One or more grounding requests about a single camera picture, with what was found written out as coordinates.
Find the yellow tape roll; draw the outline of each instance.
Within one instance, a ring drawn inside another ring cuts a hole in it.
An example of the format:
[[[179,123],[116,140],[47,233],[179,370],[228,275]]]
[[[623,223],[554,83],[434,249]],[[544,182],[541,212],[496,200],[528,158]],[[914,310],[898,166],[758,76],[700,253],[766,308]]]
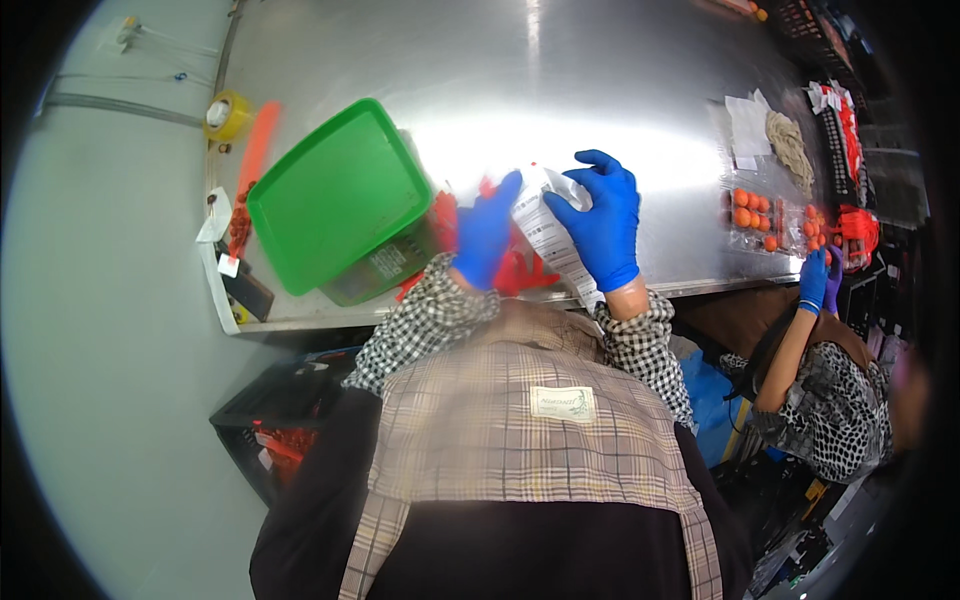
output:
[[[247,132],[253,117],[250,101],[232,89],[225,89],[210,103],[204,119],[204,134],[214,141],[229,142]]]

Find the gloved hand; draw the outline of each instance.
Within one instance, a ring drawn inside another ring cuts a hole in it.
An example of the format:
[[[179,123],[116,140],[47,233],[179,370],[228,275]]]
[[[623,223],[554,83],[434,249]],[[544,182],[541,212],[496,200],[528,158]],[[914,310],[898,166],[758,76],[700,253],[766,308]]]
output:
[[[597,290],[611,292],[640,273],[636,265],[636,228],[640,222],[636,179],[615,158],[599,150],[584,150],[573,157],[596,165],[564,172],[587,189],[593,208],[581,212],[553,192],[544,192],[543,200],[570,233],[580,259],[596,279]]]
[[[824,292],[824,309],[831,315],[837,312],[837,292],[840,291],[840,282],[843,281],[843,251],[830,244],[827,251],[833,255],[830,263],[830,273],[827,276],[827,290]]]
[[[800,306],[814,315],[820,314],[827,290],[827,249],[820,248],[806,256],[800,268]]]
[[[457,255],[450,266],[467,283],[486,292],[500,269],[510,243],[510,207],[520,192],[523,176],[509,173],[489,198],[477,198],[473,208],[457,209]]]

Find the black and white checkered sleeve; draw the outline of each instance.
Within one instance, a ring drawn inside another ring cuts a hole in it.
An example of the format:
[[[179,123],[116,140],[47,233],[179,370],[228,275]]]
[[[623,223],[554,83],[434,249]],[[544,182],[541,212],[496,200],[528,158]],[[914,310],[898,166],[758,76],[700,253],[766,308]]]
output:
[[[628,372],[659,394],[676,422],[692,427],[693,410],[684,372],[667,346],[673,304],[653,290],[647,290],[647,298],[650,310],[629,321],[617,321],[604,302],[597,304],[597,323],[607,332],[604,336],[607,359],[612,366]]]
[[[453,256],[447,252],[430,261],[423,279],[357,354],[356,369],[344,379],[343,387],[380,396],[387,375],[428,354],[452,348],[497,316],[500,298],[496,291],[483,296],[469,294],[450,278],[447,271]]]

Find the black strap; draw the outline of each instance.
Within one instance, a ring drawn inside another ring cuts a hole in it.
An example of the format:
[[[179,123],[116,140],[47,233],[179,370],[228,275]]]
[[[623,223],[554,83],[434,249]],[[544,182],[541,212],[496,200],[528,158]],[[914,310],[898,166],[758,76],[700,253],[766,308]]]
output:
[[[760,341],[754,346],[754,351],[750,354],[750,360],[747,361],[747,366],[743,368],[743,372],[734,380],[733,388],[729,394],[724,396],[724,401],[733,400],[738,396],[743,396],[751,402],[756,400],[756,392],[754,392],[754,376],[756,375],[756,370],[759,369],[760,362],[762,362],[763,357],[767,355],[770,346],[772,346],[780,334],[790,326],[794,315],[797,314],[797,306],[799,305],[799,300],[790,302],[790,305],[777,317],[777,320],[770,325],[766,333],[763,334],[763,337],[760,338]]]

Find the white wall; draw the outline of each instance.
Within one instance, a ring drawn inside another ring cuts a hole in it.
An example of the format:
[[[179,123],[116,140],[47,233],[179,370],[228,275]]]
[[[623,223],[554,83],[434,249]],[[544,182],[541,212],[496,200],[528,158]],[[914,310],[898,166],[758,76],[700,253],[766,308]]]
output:
[[[129,12],[162,12],[141,14],[219,45],[228,4],[106,3],[68,63],[99,64],[84,40]],[[69,91],[199,115],[209,90],[195,87]],[[207,418],[284,352],[217,322],[193,243],[202,134],[89,108],[50,108],[35,125],[5,216],[0,309],[12,408],[41,491],[111,597],[252,597],[247,565],[266,510]]]

